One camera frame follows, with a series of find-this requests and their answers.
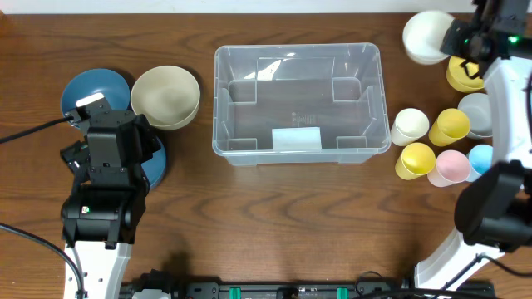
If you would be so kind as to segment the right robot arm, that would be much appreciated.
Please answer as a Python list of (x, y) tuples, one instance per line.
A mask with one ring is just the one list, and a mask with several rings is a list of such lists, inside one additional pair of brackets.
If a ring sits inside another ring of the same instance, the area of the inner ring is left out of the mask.
[(470, 21), (436, 24), (422, 47), (478, 65), (490, 101), (494, 154), (485, 174), (464, 189), (455, 227), (404, 288), (419, 297), (464, 298), (458, 292), (486, 263), (531, 244), (531, 40), (525, 36), (530, 0), (475, 0)]

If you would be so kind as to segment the white bowl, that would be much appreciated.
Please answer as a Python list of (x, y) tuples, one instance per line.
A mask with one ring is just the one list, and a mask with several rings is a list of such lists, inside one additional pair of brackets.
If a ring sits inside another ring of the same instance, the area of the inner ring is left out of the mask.
[(440, 51), (452, 22), (452, 15), (441, 11), (424, 11), (413, 16), (405, 25), (402, 40), (406, 54), (421, 65), (435, 65), (449, 55)]

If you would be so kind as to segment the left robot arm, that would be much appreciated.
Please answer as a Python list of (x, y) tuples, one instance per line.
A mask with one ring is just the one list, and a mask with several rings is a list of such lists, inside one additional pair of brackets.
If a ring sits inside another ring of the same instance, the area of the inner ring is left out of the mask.
[(144, 115), (114, 110), (96, 93), (67, 112), (84, 139), (60, 156), (74, 175), (62, 205), (66, 298), (117, 298), (145, 212), (142, 168), (161, 149)]

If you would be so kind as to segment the light blue cup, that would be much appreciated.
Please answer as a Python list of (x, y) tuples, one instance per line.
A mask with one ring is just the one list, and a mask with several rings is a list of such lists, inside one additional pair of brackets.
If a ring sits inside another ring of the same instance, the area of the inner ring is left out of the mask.
[(470, 163), (470, 174), (467, 182), (474, 182), (491, 167), (493, 147), (491, 145), (477, 145), (466, 156)]

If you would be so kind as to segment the white cup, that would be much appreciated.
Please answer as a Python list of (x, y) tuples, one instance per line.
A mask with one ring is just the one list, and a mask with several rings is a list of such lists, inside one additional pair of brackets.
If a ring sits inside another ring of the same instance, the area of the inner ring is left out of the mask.
[(391, 128), (394, 145), (406, 146), (419, 140), (429, 130), (430, 122), (422, 111), (415, 108), (401, 110)]

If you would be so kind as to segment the grey bowl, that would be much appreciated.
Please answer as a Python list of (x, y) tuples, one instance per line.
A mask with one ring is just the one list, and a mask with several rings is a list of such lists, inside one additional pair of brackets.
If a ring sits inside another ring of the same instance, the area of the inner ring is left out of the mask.
[(469, 138), (479, 140), (492, 136), (491, 109), (487, 94), (471, 93), (463, 97), (458, 109), (470, 120), (470, 131), (467, 135)]

